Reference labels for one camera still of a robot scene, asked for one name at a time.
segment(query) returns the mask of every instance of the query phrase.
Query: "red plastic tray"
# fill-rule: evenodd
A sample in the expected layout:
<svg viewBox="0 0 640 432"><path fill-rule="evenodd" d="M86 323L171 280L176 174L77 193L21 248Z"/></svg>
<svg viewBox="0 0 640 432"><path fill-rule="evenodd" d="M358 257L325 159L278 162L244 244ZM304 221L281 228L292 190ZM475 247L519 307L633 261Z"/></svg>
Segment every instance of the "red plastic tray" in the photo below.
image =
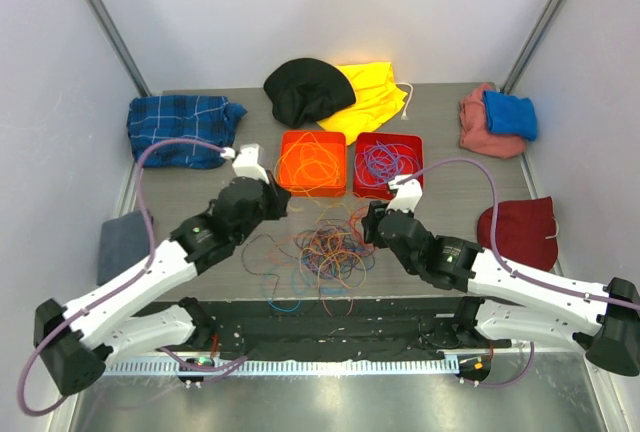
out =
<svg viewBox="0 0 640 432"><path fill-rule="evenodd" d="M338 164L335 175L327 179L327 169L314 163L312 147L322 147ZM304 173L297 171L304 165ZM342 197L347 191L347 140L342 132L324 130L288 130L282 135L278 183L293 195L301 197Z"/></svg>
<svg viewBox="0 0 640 432"><path fill-rule="evenodd" d="M402 174L412 174L424 167L424 157L422 153L422 139L416 135L404 134L382 134L376 132L363 132L356 139L356 155L353 162L353 193L358 197L372 197L377 199L391 200L393 194L389 192L386 185L373 187L365 185L365 183L375 182L376 179L369 174L364 164L359 164L358 154L364 152L367 146L381 143L384 145L395 145L395 149L400 154L414 156L418 162L418 169L413 170L413 166L409 161L402 162ZM424 186L424 177L418 178L420 186Z"/></svg>

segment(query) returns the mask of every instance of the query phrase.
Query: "white cable tray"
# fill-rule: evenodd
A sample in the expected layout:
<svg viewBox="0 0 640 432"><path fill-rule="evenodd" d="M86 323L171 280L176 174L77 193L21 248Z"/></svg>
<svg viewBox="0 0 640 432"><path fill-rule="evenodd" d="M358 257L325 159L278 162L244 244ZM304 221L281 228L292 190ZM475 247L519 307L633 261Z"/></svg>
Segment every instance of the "white cable tray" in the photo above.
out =
<svg viewBox="0 0 640 432"><path fill-rule="evenodd" d="M228 363L228 360L216 360L216 365ZM136 357L107 367L105 376L163 376L175 375L179 364L170 357ZM417 375L417 374L457 374L458 357L446 356L442 360L420 360L409 362L283 362L249 361L245 362L234 376L342 376L342 375ZM219 373L180 372L181 376L215 376Z"/></svg>

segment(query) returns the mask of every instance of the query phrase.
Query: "white wall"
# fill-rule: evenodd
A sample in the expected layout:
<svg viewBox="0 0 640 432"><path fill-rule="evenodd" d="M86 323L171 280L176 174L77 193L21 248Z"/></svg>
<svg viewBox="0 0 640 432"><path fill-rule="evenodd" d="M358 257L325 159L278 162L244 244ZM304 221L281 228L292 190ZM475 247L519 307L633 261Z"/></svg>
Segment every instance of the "white wall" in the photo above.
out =
<svg viewBox="0 0 640 432"><path fill-rule="evenodd" d="M104 0L152 90L262 86L288 59L502 82L546 0Z"/></svg>
<svg viewBox="0 0 640 432"><path fill-rule="evenodd" d="M568 0L516 93L536 106L529 157L556 203L565 271L640 287L639 38L639 0ZM620 383L637 420L640 378Z"/></svg>
<svg viewBox="0 0 640 432"><path fill-rule="evenodd" d="M131 164L135 89L84 0L0 0L0 417L6 431L41 431L19 411L18 372L33 350L35 307L95 284L101 223ZM57 396L40 363L32 407Z"/></svg>

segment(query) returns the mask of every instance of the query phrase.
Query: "orange plastic tray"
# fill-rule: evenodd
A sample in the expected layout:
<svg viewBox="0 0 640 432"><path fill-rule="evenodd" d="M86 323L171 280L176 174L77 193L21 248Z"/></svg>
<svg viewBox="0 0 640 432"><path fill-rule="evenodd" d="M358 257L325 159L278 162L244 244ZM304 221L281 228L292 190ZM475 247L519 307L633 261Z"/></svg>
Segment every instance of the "orange plastic tray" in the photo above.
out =
<svg viewBox="0 0 640 432"><path fill-rule="evenodd" d="M342 197L347 191L347 141L342 132L282 134L278 183L301 197Z"/></svg>

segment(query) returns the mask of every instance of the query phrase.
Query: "gray table surface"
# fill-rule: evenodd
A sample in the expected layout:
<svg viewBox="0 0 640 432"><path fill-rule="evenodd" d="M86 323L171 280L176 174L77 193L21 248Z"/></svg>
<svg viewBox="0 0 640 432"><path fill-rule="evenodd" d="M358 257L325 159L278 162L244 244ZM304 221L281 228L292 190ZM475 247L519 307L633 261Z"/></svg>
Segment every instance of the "gray table surface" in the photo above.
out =
<svg viewBox="0 0 640 432"><path fill-rule="evenodd" d="M409 120L396 115L379 132L419 135L423 140L425 163L434 163L450 157L470 157L481 160L495 176L501 200L530 198L518 158L501 160L478 155L458 146L460 122L458 102L477 84L416 85L408 109ZM226 95L233 102L244 105L248 114L240 122L235 145L258 142L265 149L271 164L279 156L280 140L286 127L271 115L271 102L262 89L229 89L178 91ZM310 124L309 129L318 128ZM349 147L349 164L353 164L354 146ZM255 235L268 233L276 240L313 228L323 210L337 203L354 209L358 202L350 193L351 170L347 195L339 199L318 199L319 204L307 198L293 198L289 217L277 222L263 222ZM229 164L213 170L147 169L143 177L143 190L147 205L155 217L156 236L167 237L184 219L204 210L229 180L233 171ZM475 240L476 221L491 206L489 185L484 175L467 164L442 167L428 174L423 198L416 210L425 227L436 235L452 235ZM330 209L326 217L347 218L342 207ZM246 253L246 265L256 273L272 270L265 255L272 244L268 239L257 240ZM173 301L185 296L199 300L263 299L265 297L317 297L311 288L292 287L293 266L282 267L275 273L281 276L275 293L265 279L249 275L243 268L239 253L200 277L174 288L160 300ZM376 265L368 271L362 287L349 291L353 297L371 296L441 296L446 292L409 276L389 251L376 252Z"/></svg>

